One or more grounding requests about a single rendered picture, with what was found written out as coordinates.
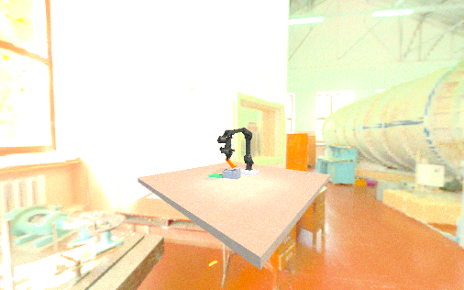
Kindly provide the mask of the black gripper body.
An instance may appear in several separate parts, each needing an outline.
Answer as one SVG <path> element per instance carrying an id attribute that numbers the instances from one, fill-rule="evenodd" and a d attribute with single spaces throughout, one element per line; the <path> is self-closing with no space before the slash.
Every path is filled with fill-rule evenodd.
<path id="1" fill-rule="evenodd" d="M 221 150 L 221 153 L 230 153 L 232 151 L 235 151 L 235 149 L 231 149 L 231 146 L 232 146 L 231 143 L 226 143 L 225 146 L 226 146 L 226 149 Z"/>

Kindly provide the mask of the orange l-shaped part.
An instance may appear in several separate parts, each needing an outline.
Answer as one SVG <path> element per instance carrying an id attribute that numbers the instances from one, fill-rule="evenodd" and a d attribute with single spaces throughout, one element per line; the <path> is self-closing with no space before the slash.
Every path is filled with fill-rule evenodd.
<path id="1" fill-rule="evenodd" d="M 227 163 L 232 167 L 235 168 L 237 165 L 233 163 L 230 159 L 228 159 Z"/>

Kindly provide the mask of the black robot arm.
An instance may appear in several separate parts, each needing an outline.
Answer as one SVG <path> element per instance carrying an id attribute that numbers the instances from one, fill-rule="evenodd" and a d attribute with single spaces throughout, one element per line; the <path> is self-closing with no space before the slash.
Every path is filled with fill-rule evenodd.
<path id="1" fill-rule="evenodd" d="M 218 143 L 231 143 L 231 139 L 233 139 L 232 135 L 239 133 L 239 132 L 242 132 L 246 140 L 246 155 L 244 156 L 244 162 L 246 163 L 245 170 L 251 171 L 253 170 L 252 164 L 254 164 L 254 161 L 252 160 L 252 157 L 250 155 L 250 141 L 252 139 L 252 132 L 250 132 L 246 128 L 226 129 L 223 136 L 218 137 L 217 142 Z"/>

